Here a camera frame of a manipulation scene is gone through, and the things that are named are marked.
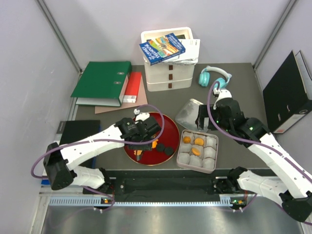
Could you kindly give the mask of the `silver tin lid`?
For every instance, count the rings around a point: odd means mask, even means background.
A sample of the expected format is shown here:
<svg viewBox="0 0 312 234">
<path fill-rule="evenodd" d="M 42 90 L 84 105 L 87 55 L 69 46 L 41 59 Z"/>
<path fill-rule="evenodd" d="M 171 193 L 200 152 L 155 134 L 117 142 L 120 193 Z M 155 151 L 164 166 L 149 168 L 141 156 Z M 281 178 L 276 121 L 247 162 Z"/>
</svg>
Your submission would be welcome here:
<svg viewBox="0 0 312 234">
<path fill-rule="evenodd" d="M 177 113 L 175 117 L 176 123 L 188 130 L 204 132 L 195 123 L 200 105 L 202 105 L 202 102 L 194 98 L 189 99 Z"/>
</svg>

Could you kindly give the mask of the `orange round cookie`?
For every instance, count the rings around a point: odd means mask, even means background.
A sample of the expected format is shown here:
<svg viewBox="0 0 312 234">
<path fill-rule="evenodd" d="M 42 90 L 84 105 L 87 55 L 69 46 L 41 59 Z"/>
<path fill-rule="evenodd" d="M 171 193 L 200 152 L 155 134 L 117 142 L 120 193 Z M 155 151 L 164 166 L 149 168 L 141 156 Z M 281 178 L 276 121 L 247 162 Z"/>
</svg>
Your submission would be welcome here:
<svg viewBox="0 0 312 234">
<path fill-rule="evenodd" d="M 196 138 L 194 140 L 195 145 L 203 146 L 205 144 L 204 140 L 202 138 Z"/>
</svg>

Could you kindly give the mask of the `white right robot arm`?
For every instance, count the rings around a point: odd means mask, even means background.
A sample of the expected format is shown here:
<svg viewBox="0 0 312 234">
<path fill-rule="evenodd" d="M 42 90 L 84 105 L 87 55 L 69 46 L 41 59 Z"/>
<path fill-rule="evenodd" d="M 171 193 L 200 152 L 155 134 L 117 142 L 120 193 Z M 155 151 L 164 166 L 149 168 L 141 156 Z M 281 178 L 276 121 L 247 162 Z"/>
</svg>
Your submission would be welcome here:
<svg viewBox="0 0 312 234">
<path fill-rule="evenodd" d="M 248 190 L 279 206 L 292 219 L 304 223 L 312 214 L 312 176 L 278 144 L 274 135 L 259 119 L 245 117 L 231 97 L 214 105 L 201 104 L 195 123 L 199 129 L 219 130 L 258 156 L 281 180 L 265 179 L 237 167 L 227 176 L 231 192 Z"/>
</svg>

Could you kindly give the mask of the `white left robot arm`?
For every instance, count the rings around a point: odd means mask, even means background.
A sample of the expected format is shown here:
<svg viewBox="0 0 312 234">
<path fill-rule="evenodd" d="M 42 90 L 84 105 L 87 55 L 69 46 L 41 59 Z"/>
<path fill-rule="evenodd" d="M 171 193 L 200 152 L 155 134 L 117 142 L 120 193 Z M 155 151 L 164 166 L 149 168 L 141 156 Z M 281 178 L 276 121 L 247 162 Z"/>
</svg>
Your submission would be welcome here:
<svg viewBox="0 0 312 234">
<path fill-rule="evenodd" d="M 150 150 L 163 130 L 163 122 L 158 123 L 149 113 L 141 113 L 135 118 L 123 118 L 83 140 L 62 146 L 51 144 L 43 165 L 52 190 L 78 185 L 102 194 L 108 192 L 111 181 L 106 171 L 103 168 L 87 168 L 82 163 L 125 145 L 136 150 Z"/>
</svg>

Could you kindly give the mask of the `yellow round biscuit cookie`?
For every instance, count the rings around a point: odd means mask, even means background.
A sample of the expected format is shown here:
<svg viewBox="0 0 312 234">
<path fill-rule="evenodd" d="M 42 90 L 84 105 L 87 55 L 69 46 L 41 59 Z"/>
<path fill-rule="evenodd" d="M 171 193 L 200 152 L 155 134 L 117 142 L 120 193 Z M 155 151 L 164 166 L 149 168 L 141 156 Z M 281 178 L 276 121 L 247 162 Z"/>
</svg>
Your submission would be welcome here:
<svg viewBox="0 0 312 234">
<path fill-rule="evenodd" d="M 185 144 L 192 143 L 192 139 L 189 136 L 185 136 L 182 140 L 183 140 L 183 143 L 185 143 Z"/>
</svg>

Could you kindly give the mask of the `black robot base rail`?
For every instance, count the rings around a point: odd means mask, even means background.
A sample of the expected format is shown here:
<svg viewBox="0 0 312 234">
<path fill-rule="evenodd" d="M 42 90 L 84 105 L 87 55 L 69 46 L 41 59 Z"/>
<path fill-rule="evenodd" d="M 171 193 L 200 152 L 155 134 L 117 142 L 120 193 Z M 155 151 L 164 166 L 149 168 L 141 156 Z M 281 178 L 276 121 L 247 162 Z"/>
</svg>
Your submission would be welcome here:
<svg viewBox="0 0 312 234">
<path fill-rule="evenodd" d="M 228 169 L 211 174 L 192 170 L 108 170 L 110 184 L 102 193 L 117 202 L 203 202 L 217 201 L 220 194 L 245 196 L 246 192 L 226 188 Z"/>
</svg>

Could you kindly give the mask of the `yellow round sandwich cookie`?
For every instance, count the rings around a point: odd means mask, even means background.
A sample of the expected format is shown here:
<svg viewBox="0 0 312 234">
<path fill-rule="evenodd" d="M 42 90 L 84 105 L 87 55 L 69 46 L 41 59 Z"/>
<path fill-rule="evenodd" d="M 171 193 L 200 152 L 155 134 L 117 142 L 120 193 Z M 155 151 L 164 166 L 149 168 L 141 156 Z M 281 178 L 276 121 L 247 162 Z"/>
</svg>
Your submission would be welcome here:
<svg viewBox="0 0 312 234">
<path fill-rule="evenodd" d="M 195 156 L 200 156 L 200 155 L 201 155 L 200 150 L 197 149 L 197 148 L 192 148 L 192 149 L 191 149 L 191 152 L 192 152 Z"/>
</svg>

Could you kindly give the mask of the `orange flower cookie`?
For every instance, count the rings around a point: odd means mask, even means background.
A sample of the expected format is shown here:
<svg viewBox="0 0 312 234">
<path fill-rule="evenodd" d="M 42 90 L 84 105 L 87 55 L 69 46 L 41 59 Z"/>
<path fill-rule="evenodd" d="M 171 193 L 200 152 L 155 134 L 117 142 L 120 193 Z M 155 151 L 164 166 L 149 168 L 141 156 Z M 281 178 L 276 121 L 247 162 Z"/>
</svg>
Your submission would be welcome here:
<svg viewBox="0 0 312 234">
<path fill-rule="evenodd" d="M 134 154 L 135 154 L 136 156 L 141 156 L 142 153 L 143 153 L 142 150 L 134 150 Z"/>
</svg>

